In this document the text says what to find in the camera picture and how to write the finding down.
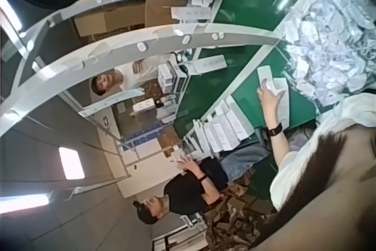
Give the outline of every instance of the man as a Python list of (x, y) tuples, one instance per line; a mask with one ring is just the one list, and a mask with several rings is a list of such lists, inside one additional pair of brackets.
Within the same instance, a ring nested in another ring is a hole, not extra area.
[(278, 164), (270, 189), (278, 214), (244, 250), (376, 250), (376, 95), (344, 99), (298, 152), (277, 119), (283, 94), (263, 82), (258, 95)]
[(111, 89), (119, 87), (128, 91), (158, 77), (158, 66), (166, 63), (171, 54), (156, 55), (147, 59), (126, 63), (116, 67), (112, 75), (95, 76), (91, 88), (95, 94), (102, 96)]
[(137, 215), (142, 222), (152, 225), (169, 212), (178, 215), (204, 212), (220, 200), (220, 192), (227, 183), (241, 177), (268, 154), (260, 144), (256, 144), (229, 154), (221, 162), (216, 158), (206, 158), (198, 164), (183, 157), (179, 168), (186, 173), (169, 181), (164, 187), (164, 196), (153, 196), (143, 203), (133, 202)]

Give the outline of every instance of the green table surface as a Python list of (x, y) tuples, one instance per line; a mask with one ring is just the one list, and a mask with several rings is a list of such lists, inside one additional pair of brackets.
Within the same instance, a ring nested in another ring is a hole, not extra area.
[[(284, 9), (279, 9), (283, 0), (223, 0), (214, 19), (216, 23), (252, 26), (273, 31), (296, 0), (289, 0)], [(200, 58), (223, 54), (228, 68), (210, 72), (202, 76), (193, 76), (177, 113), (174, 126), (182, 137), (193, 127), (192, 119), (200, 119), (209, 107), (247, 65), (260, 46), (240, 46), (231, 48), (202, 49)], [(274, 48), (260, 64), (270, 65), (275, 78), (282, 77), (281, 71), (286, 66), (286, 56)], [(255, 128), (264, 126), (264, 118), (257, 96), (259, 78), (253, 72), (238, 89), (233, 97)], [(290, 89), (290, 127), (296, 127), (316, 117), (314, 104)]]

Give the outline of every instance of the cardboard box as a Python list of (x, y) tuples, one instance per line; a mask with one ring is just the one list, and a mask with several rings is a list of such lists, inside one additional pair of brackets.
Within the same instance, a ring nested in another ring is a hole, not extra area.
[(80, 36), (111, 32), (127, 26), (143, 24), (145, 21), (145, 5), (127, 5), (110, 11), (77, 17), (74, 21)]
[(171, 7), (186, 5), (186, 0), (146, 0), (145, 28), (178, 23), (178, 20), (171, 17)]

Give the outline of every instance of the wristband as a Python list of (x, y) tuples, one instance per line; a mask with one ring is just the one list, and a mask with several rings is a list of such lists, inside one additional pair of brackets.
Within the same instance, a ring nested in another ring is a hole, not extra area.
[(202, 182), (205, 178), (207, 178), (207, 175), (204, 175), (202, 178), (200, 178), (199, 182)]
[(268, 134), (269, 137), (276, 136), (280, 134), (280, 132), (283, 130), (282, 124), (279, 123), (278, 126), (275, 129), (267, 129), (266, 133)]

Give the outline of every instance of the black t-shirt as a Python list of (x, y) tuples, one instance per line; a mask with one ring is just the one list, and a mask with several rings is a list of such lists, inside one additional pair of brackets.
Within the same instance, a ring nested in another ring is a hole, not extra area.
[[(219, 191), (227, 187), (229, 180), (217, 159), (204, 159), (200, 169)], [(192, 215), (205, 210), (208, 205), (202, 198), (204, 193), (202, 184), (191, 172), (187, 172), (184, 176), (177, 175), (164, 187), (164, 194), (169, 195), (170, 198), (170, 211), (180, 215)]]

